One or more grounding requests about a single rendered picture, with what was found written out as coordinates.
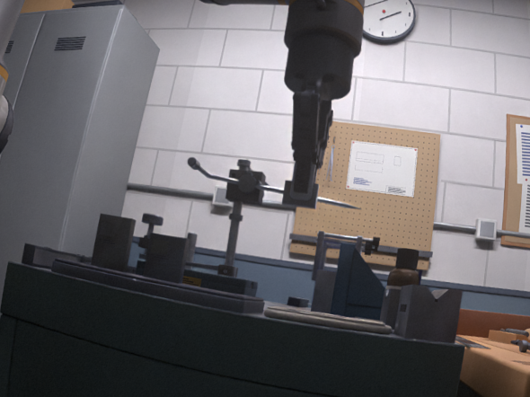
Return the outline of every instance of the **cabinet vent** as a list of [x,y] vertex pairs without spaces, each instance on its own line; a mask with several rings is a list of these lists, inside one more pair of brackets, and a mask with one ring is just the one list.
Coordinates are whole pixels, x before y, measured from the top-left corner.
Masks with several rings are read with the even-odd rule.
[[55,45],[55,51],[71,51],[74,49],[83,49],[86,36],[81,37],[59,37]]
[[5,49],[6,54],[9,54],[11,52],[11,50],[13,49],[13,44],[14,44],[14,41],[9,40],[9,43],[7,43],[7,49]]

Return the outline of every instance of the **clock hand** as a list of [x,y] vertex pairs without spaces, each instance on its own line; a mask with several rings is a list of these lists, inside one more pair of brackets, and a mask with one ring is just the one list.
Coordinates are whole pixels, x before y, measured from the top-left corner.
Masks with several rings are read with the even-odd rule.
[[382,21],[383,19],[386,19],[386,18],[390,18],[391,16],[395,16],[397,15],[398,13],[402,13],[401,11],[398,11],[397,13],[391,13],[390,15],[386,15],[384,16],[383,18],[381,18],[379,21]]
[[370,5],[365,5],[365,8],[370,7],[370,6],[372,6],[372,5],[379,4],[379,3],[384,3],[384,2],[386,2],[386,1],[388,1],[388,0],[381,0],[380,2],[377,2],[377,3],[373,3],[373,4],[370,4]]

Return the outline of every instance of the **wall clock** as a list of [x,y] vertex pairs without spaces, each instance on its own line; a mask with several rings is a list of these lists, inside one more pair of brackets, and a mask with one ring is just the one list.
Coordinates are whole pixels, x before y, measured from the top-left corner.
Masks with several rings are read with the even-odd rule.
[[411,0],[366,0],[363,36],[380,44],[403,40],[416,22]]

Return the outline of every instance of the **cork board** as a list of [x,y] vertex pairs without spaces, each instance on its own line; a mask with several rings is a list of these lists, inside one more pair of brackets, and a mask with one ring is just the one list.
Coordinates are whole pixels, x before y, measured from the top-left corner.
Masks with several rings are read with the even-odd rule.
[[[530,124],[530,118],[507,115],[506,136],[506,178],[504,187],[504,214],[502,229],[511,232],[519,231],[519,216],[521,214],[521,193],[523,185],[517,183],[517,138],[516,124]],[[502,245],[530,248],[530,239],[521,237],[502,236]]]
[[[349,153],[352,141],[418,148],[414,197],[360,190],[347,190]],[[327,168],[333,152],[332,179]],[[294,234],[316,236],[319,231],[334,234],[380,237],[382,245],[430,251],[437,197],[440,136],[404,129],[334,122],[322,168],[316,183],[319,196],[345,201],[361,210],[317,204],[316,209],[297,208]],[[292,242],[290,252],[314,256],[315,246]],[[339,258],[339,250],[328,250],[328,258]],[[395,255],[373,253],[368,263],[395,266]],[[420,260],[418,269],[428,269]]]

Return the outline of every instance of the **dark green workbench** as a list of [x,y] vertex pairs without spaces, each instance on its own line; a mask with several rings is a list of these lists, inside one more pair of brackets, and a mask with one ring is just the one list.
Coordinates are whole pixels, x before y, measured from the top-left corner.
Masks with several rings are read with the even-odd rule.
[[464,347],[182,304],[10,263],[0,395],[456,396]]

